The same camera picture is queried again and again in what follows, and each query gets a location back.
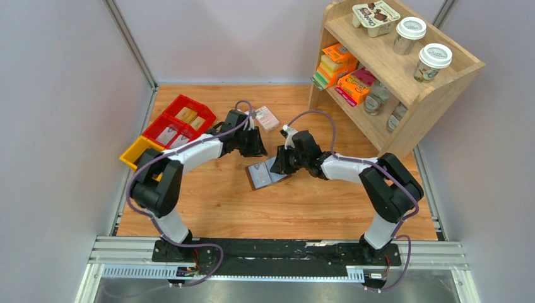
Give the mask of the silver VIP card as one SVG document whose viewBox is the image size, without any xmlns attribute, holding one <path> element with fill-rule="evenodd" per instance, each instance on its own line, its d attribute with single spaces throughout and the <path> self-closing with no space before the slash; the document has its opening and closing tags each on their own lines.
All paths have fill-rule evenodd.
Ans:
<svg viewBox="0 0 535 303">
<path fill-rule="evenodd" d="M 169 149 L 171 150 L 174 148 L 178 148 L 180 146 L 187 144 L 189 141 L 190 141 L 189 137 L 187 137 L 184 134 L 180 134 L 171 142 Z"/>
<path fill-rule="evenodd" d="M 249 173 L 256 189 L 270 185 L 271 175 L 264 162 L 251 165 Z"/>
</svg>

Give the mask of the brown leather card holder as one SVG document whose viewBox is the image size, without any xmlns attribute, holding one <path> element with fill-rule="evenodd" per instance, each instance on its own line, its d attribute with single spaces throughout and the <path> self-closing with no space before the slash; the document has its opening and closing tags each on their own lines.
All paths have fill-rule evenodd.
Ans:
<svg viewBox="0 0 535 303">
<path fill-rule="evenodd" d="M 276 157 L 271 157 L 263 162 L 255 163 L 245 168 L 245 173 L 253 191 L 272 186 L 290 178 L 290 175 L 276 174 L 270 171 L 275 160 Z"/>
</svg>

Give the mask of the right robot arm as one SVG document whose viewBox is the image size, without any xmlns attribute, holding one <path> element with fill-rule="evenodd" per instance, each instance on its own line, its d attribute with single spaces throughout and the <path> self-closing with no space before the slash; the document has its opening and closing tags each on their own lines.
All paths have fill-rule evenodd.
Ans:
<svg viewBox="0 0 535 303">
<path fill-rule="evenodd" d="M 418 211 L 424 190 L 403 163 L 392 153 L 379 158 L 347 157 L 322 151 L 308 131 L 285 126 L 270 171 L 294 174 L 305 169 L 312 177 L 360 184 L 375 210 L 372 223 L 361 236 L 360 256 L 368 264 L 376 264 L 385 256 L 401 223 Z"/>
</svg>

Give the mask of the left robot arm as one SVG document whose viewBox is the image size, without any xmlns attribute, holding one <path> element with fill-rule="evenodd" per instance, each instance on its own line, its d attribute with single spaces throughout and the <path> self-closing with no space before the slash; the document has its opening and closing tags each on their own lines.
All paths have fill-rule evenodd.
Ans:
<svg viewBox="0 0 535 303">
<path fill-rule="evenodd" d="M 127 203 L 153 222 L 161 238 L 170 243 L 168 253 L 176 261 L 187 261 L 194 247 L 191 231 L 177 211 L 183 176 L 235 150 L 243 157 L 265 156 L 255 116 L 254 111 L 232 109 L 225 121 L 190 143 L 162 152 L 152 148 L 143 152 L 128 185 Z"/>
</svg>

